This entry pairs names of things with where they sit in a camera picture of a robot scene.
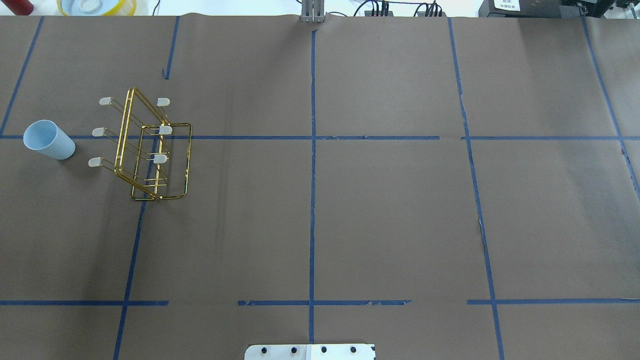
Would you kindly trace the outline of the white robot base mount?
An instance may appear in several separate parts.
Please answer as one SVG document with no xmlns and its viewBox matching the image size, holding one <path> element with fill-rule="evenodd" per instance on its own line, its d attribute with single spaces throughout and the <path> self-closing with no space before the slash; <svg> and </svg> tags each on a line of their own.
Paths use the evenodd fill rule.
<svg viewBox="0 0 640 360">
<path fill-rule="evenodd" d="M 245 360 L 375 360 L 374 344 L 254 344 L 247 347 Z"/>
</svg>

